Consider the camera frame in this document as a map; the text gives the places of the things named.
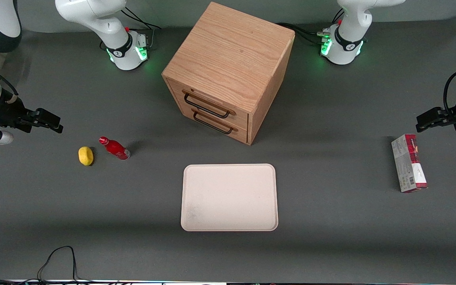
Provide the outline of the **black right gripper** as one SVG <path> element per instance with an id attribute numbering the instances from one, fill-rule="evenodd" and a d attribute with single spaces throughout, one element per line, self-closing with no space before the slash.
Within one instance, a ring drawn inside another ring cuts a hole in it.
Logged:
<path id="1" fill-rule="evenodd" d="M 11 103 L 7 103 L 14 95 L 3 93 L 0 97 L 0 127 L 10 127 L 23 132 L 31 132 L 32 126 L 50 129 L 56 133 L 63 132 L 63 125 L 60 124 L 60 117 L 43 109 L 37 108 L 34 112 L 34 119 L 31 125 L 26 119 L 31 110 L 25 108 L 21 99 L 16 97 Z"/>

